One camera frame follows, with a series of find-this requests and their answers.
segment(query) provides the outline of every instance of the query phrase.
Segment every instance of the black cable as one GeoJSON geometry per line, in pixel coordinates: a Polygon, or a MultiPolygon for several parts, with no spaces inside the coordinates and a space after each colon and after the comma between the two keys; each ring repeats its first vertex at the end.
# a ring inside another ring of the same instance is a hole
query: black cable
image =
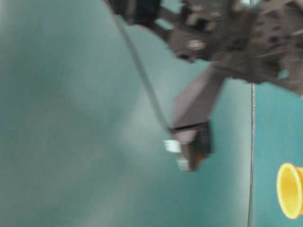
{"type": "Polygon", "coordinates": [[[115,15],[115,13],[113,12],[108,0],[104,0],[104,2],[107,4],[109,11],[110,11],[110,15],[112,16],[114,23],[116,24],[121,36],[123,37],[130,53],[131,56],[133,58],[133,61],[136,65],[136,68],[139,72],[139,76],[141,78],[141,81],[145,87],[145,90],[147,92],[148,98],[151,102],[151,106],[156,114],[156,117],[159,121],[159,123],[161,124],[161,126],[164,128],[164,130],[168,131],[169,133],[173,132],[173,129],[169,126],[168,122],[166,121],[163,111],[161,109],[161,106],[158,102],[156,93],[152,87],[151,82],[148,79],[147,73],[145,71],[145,68],[141,62],[141,59],[139,57],[139,54],[131,40],[131,38],[129,37],[129,35],[127,34],[125,28],[123,27],[123,25],[121,24],[120,20],[117,18],[117,16],[115,15]]]}

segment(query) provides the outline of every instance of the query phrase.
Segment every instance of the yellow cup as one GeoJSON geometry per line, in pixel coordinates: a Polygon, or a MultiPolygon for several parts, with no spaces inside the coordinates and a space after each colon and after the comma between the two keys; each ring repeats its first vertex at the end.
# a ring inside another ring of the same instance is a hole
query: yellow cup
{"type": "Polygon", "coordinates": [[[276,182],[279,203],[290,219],[303,214],[303,168],[290,163],[281,165],[276,182]]]}

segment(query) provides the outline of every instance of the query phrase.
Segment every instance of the screw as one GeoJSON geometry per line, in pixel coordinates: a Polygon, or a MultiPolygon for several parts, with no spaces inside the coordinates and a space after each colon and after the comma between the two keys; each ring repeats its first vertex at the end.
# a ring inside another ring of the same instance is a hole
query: screw
{"type": "Polygon", "coordinates": [[[189,40],[186,44],[188,49],[191,49],[193,51],[199,51],[205,48],[206,44],[202,42],[201,40],[189,40]]]}

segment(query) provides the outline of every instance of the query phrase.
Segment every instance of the robotic arm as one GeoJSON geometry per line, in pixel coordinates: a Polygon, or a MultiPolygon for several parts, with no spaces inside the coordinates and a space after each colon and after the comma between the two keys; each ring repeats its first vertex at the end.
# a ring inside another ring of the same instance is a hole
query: robotic arm
{"type": "Polygon", "coordinates": [[[225,78],[271,82],[303,94],[301,0],[260,0],[253,8],[240,0],[182,0],[178,14],[160,0],[104,1],[129,25],[161,38],[177,58],[212,62],[175,101],[171,132],[188,171],[211,153],[209,115],[225,78]],[[159,26],[159,18],[173,29],[159,26]],[[281,78],[285,71],[287,78],[281,78]]]}

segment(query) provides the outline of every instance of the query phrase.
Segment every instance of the teal backdrop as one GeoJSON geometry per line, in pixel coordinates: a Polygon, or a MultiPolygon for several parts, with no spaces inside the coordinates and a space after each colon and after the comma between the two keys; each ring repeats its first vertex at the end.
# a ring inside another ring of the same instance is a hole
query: teal backdrop
{"type": "MultiPolygon", "coordinates": [[[[170,119],[173,98],[208,63],[176,60],[153,34],[127,31],[170,119]]],[[[183,173],[101,1],[1,0],[0,50],[0,226],[247,226],[250,84],[225,83],[214,154],[183,173]]],[[[269,226],[284,220],[271,180],[281,162],[300,164],[302,143],[291,140],[301,102],[257,91],[255,223],[269,226]]]]}

